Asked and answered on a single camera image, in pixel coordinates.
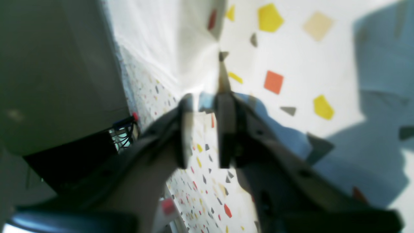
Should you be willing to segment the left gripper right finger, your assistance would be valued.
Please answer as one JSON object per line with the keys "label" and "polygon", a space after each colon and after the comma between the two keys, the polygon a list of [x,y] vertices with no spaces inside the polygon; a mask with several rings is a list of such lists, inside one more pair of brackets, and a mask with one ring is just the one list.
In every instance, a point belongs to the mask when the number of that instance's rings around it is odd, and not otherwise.
{"label": "left gripper right finger", "polygon": [[262,233],[399,233],[398,211],[357,200],[286,147],[286,127],[236,93],[216,95],[220,168],[234,167]]}

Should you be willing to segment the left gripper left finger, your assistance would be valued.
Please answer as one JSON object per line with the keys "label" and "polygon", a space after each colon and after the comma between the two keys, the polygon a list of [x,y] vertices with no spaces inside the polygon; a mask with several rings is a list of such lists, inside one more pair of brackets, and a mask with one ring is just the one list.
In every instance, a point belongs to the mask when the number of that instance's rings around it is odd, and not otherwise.
{"label": "left gripper left finger", "polygon": [[22,233],[149,233],[167,179],[188,166],[186,94],[154,121],[138,141],[68,193],[32,206],[19,206],[9,231]]}

